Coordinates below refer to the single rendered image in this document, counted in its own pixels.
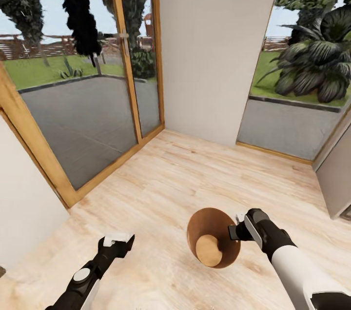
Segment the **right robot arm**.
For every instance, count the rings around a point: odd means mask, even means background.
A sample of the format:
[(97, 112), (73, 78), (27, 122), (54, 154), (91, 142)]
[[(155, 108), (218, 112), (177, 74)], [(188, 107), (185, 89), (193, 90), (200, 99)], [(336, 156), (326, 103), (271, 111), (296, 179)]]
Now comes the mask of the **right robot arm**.
[(260, 208), (236, 212), (230, 240), (256, 241), (296, 310), (351, 310), (351, 293), (327, 275)]

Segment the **trash can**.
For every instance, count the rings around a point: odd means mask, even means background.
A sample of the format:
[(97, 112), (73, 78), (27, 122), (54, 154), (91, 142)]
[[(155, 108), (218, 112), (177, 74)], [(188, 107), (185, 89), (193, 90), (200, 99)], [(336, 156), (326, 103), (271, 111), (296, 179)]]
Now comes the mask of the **trash can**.
[(238, 258), (241, 242), (230, 240), (228, 226), (233, 219), (215, 207), (196, 211), (187, 225), (187, 242), (192, 254), (204, 266), (226, 269)]

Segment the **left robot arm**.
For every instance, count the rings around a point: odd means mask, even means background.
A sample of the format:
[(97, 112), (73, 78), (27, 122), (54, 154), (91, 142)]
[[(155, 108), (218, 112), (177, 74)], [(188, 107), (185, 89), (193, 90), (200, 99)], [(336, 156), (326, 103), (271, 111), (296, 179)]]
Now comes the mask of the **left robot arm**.
[(89, 310), (104, 273), (115, 258), (124, 258), (131, 251), (134, 239), (127, 232), (106, 232), (98, 242), (98, 254), (74, 274), (66, 292), (45, 310)]

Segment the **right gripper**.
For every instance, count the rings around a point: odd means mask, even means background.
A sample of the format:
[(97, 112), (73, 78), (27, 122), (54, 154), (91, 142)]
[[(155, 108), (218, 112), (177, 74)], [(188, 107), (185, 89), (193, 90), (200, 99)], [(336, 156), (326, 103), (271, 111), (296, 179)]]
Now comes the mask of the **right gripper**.
[(244, 234), (241, 223), (238, 225), (229, 225), (228, 226), (230, 240), (237, 240), (237, 241), (255, 241), (253, 237), (249, 237)]

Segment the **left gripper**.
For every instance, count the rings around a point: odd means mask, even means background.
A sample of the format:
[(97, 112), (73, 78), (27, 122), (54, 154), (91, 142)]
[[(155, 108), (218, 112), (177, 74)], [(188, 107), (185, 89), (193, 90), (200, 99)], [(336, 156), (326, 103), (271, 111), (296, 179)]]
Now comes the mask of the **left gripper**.
[(108, 264), (112, 264), (115, 258), (124, 258), (128, 251), (131, 251), (135, 235), (133, 235), (127, 242), (115, 241), (110, 247), (103, 245), (104, 240), (101, 239), (98, 242), (98, 255), (103, 255), (107, 258)]

